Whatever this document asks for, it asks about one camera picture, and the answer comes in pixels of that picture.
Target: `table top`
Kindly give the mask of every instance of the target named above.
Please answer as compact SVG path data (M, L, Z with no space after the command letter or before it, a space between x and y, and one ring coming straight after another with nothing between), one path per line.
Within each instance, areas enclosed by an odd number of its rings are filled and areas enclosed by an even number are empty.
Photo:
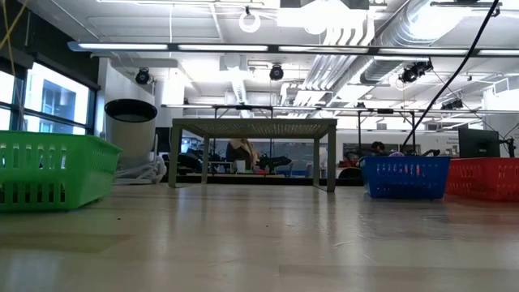
M328 128L337 126L334 118L174 118L173 125L199 136L248 139L320 139Z

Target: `white cylindrical bin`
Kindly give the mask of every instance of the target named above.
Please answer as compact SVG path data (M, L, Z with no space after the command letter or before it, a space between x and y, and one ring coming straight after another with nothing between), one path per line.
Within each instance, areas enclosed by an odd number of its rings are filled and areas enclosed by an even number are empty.
M120 99L105 106L106 140L122 149L123 168L141 166L152 160L157 108L145 101Z

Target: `table leg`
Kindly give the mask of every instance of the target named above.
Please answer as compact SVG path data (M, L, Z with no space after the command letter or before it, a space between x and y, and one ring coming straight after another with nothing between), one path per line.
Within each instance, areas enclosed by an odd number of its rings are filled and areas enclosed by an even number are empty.
M208 167L209 167L209 136L204 137L204 155L202 163L202 183L208 183Z
M178 154L180 153L180 141L182 140L182 128L173 125L171 128L171 152L169 153L169 187L177 186Z
M337 129L335 126L328 126L328 177L326 191L335 191L335 164L337 154Z
M319 145L320 145L320 139L316 138L314 139L314 165L312 166L313 171L313 178L314 178L314 187L319 187L319 178L320 178L320 159L319 159Z

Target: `window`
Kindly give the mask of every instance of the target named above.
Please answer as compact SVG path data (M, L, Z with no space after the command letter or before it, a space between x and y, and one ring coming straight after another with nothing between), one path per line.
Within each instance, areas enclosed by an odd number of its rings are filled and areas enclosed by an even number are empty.
M0 101L12 103L15 77L0 71Z
M24 130L84 135L92 99L88 87L34 63L25 90Z
M0 109L0 131L9 130L11 112L8 109Z
M55 122L45 118L38 118L29 115L24 116L24 131L77 135L85 134L84 128L74 127L64 123Z

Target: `plastic basket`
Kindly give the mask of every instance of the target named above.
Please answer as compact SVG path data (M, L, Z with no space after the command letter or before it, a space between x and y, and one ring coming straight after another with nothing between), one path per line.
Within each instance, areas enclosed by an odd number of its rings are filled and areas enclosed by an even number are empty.
M479 200L519 201L519 159L454 159L447 194Z
M450 157L365 157L362 179L372 198L442 199Z
M121 149L94 136L0 131L0 211L70 210L111 192Z

